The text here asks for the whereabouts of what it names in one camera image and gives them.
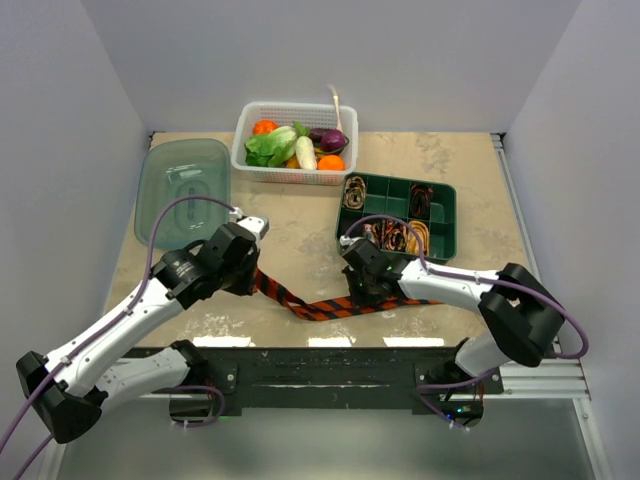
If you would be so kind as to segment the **orange navy striped tie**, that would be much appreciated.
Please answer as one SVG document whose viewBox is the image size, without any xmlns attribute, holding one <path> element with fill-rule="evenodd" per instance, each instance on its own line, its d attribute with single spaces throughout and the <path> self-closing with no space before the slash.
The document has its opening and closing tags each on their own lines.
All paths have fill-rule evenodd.
<svg viewBox="0 0 640 480">
<path fill-rule="evenodd" d="M 348 268 L 343 270 L 349 286 L 349 295 L 312 303 L 294 295 L 284 285 L 258 269 L 255 274 L 255 290 L 274 300 L 302 320 L 323 322 L 394 310 L 404 306 L 438 305 L 429 300 L 400 297 L 384 298 L 367 293 L 356 281 L 356 275 Z"/>
</svg>

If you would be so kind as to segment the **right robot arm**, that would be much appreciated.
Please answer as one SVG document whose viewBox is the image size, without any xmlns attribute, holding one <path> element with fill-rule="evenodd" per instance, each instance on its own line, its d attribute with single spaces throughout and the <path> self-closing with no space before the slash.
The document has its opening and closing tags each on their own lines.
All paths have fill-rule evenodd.
<svg viewBox="0 0 640 480">
<path fill-rule="evenodd" d="M 469 392 L 481 375 L 510 361 L 537 367 L 551 350 L 564 323 L 541 299 L 549 293 L 519 264 L 500 271 L 471 271 L 388 255 L 364 238 L 342 236 L 341 256 L 354 278 L 350 289 L 359 301 L 425 301 L 478 314 L 488 332 L 461 341 L 451 358 L 425 374 L 431 384 Z"/>
</svg>

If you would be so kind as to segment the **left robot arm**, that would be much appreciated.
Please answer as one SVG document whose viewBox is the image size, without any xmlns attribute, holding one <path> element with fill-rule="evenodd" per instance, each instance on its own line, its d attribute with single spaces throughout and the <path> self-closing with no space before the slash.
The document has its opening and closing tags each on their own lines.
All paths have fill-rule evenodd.
<svg viewBox="0 0 640 480">
<path fill-rule="evenodd" d="M 157 390 L 196 392 L 210 372 L 189 341 L 121 364 L 147 334 L 219 290 L 248 295 L 259 244 L 269 224 L 245 217 L 217 228 L 208 240 L 166 252 L 137 289 L 65 345 L 25 354 L 17 372 L 25 396 L 60 444 L 78 439 L 107 411 Z"/>
</svg>

